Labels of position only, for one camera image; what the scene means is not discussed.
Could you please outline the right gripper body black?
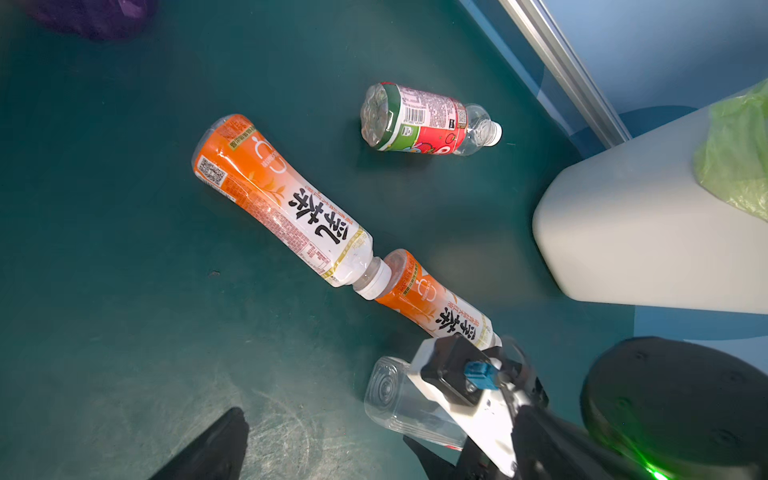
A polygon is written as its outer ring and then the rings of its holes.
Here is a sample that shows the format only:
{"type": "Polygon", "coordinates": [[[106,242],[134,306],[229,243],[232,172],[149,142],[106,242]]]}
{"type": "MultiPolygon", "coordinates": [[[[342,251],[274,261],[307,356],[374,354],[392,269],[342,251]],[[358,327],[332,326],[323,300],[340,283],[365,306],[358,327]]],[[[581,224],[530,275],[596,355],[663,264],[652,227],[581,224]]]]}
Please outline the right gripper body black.
{"type": "Polygon", "coordinates": [[[471,440],[467,439],[456,464],[451,464],[417,440],[403,436],[403,441],[419,459],[429,480],[513,480],[505,475],[471,440]]]}

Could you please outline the orange label white bottle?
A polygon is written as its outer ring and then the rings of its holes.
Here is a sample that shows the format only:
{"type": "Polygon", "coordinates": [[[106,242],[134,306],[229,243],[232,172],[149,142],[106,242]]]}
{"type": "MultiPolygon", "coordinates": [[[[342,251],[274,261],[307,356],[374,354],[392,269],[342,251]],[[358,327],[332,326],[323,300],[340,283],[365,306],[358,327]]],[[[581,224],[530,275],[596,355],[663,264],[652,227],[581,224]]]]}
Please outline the orange label white bottle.
{"type": "Polygon", "coordinates": [[[480,350],[502,345],[489,317],[451,292],[405,249],[388,254],[388,286],[375,301],[419,325],[436,338],[460,333],[480,350]]]}

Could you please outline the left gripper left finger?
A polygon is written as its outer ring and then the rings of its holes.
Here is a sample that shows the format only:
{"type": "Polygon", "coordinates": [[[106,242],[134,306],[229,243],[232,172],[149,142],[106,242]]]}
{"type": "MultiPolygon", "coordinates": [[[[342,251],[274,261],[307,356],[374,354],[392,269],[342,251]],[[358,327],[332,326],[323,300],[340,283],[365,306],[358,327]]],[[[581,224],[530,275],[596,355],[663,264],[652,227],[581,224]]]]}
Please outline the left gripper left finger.
{"type": "Polygon", "coordinates": [[[232,407],[176,454],[150,480],[237,480],[248,446],[249,425],[232,407]]]}

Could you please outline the aluminium frame rear rail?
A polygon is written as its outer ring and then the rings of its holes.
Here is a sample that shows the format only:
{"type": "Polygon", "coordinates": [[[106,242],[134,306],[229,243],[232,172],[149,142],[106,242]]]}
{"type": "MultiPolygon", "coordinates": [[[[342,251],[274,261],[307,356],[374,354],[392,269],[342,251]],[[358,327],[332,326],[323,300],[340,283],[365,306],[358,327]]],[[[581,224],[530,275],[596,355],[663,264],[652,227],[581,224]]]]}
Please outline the aluminium frame rear rail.
{"type": "Polygon", "coordinates": [[[610,149],[632,139],[542,1],[501,3],[586,124],[610,149]]]}

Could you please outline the clear bottle red green label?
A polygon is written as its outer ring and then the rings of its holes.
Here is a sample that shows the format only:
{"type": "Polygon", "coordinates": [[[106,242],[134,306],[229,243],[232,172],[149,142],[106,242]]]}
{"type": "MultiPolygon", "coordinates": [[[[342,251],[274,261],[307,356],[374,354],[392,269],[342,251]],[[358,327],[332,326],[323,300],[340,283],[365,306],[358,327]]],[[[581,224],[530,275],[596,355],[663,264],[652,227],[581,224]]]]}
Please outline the clear bottle red green label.
{"type": "Polygon", "coordinates": [[[375,363],[364,398],[366,414],[393,432],[460,451],[467,435],[418,390],[407,376],[409,369],[408,362],[390,356],[375,363]]]}

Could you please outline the white trash bin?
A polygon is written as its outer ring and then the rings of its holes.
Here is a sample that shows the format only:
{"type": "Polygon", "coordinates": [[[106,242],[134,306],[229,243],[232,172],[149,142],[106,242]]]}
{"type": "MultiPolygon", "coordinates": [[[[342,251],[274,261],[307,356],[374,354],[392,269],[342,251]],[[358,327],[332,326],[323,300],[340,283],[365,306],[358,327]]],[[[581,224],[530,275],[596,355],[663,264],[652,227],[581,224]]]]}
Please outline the white trash bin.
{"type": "Polygon", "coordinates": [[[559,288],[598,303],[763,314],[767,224],[694,175],[699,109],[564,169],[535,209],[559,288]]]}

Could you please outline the purple plastic vase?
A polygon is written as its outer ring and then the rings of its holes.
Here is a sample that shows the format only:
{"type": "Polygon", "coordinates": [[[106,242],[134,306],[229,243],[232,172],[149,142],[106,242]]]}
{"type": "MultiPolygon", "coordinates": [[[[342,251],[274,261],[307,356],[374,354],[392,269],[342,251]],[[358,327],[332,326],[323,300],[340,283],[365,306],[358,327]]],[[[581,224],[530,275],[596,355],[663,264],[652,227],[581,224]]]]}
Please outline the purple plastic vase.
{"type": "Polygon", "coordinates": [[[30,0],[16,4],[50,30],[93,41],[137,35],[158,8],[155,0],[30,0]]]}

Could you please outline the green bin liner bag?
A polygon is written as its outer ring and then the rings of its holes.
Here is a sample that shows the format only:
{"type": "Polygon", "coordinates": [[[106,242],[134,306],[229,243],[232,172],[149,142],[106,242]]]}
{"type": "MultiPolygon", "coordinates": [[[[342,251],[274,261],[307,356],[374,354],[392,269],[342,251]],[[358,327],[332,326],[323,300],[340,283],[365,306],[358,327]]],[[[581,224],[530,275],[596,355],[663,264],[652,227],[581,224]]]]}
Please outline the green bin liner bag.
{"type": "Polygon", "coordinates": [[[694,154],[697,182],[721,201],[767,219],[767,82],[709,108],[707,139],[694,154]]]}

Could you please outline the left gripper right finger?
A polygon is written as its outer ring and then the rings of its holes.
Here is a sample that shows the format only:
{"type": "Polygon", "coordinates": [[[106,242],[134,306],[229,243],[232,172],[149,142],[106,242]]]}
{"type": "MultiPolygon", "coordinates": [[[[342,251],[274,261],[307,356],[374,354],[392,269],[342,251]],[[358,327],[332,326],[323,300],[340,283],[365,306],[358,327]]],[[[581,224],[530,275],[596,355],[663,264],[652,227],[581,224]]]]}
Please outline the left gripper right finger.
{"type": "Polygon", "coordinates": [[[535,406],[519,408],[511,434],[517,479],[646,479],[642,465],[535,406]]]}

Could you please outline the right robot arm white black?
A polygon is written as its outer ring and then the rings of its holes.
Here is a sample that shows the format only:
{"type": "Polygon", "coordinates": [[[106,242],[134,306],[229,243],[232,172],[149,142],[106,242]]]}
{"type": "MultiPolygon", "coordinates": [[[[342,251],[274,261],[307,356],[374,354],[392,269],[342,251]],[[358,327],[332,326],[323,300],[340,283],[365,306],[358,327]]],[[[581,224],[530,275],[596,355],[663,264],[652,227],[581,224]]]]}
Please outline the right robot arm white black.
{"type": "Polygon", "coordinates": [[[466,434],[456,463],[407,438],[431,479],[763,479],[767,376],[728,353],[633,337],[582,383],[582,421],[555,415],[519,346],[423,342],[409,378],[466,434]]]}

